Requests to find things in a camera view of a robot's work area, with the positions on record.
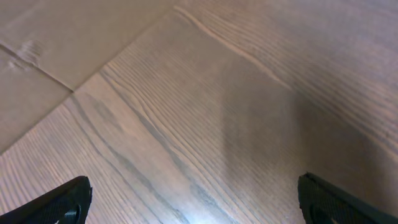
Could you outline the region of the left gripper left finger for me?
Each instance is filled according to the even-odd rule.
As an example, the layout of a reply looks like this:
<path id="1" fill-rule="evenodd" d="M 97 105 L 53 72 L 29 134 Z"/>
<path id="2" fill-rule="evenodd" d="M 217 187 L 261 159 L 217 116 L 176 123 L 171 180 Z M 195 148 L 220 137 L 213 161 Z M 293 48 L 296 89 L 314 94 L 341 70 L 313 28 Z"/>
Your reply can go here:
<path id="1" fill-rule="evenodd" d="M 85 224 L 92 196 L 89 178 L 81 175 L 1 215 L 1 224 Z"/>

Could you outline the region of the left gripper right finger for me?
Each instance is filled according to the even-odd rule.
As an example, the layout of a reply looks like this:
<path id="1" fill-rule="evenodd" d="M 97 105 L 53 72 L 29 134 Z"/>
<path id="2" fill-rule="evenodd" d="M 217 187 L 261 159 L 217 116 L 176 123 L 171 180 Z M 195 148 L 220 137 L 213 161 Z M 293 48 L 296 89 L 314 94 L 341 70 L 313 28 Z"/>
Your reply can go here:
<path id="1" fill-rule="evenodd" d="M 298 201 L 305 223 L 397 223 L 384 213 L 312 174 L 298 178 Z"/>

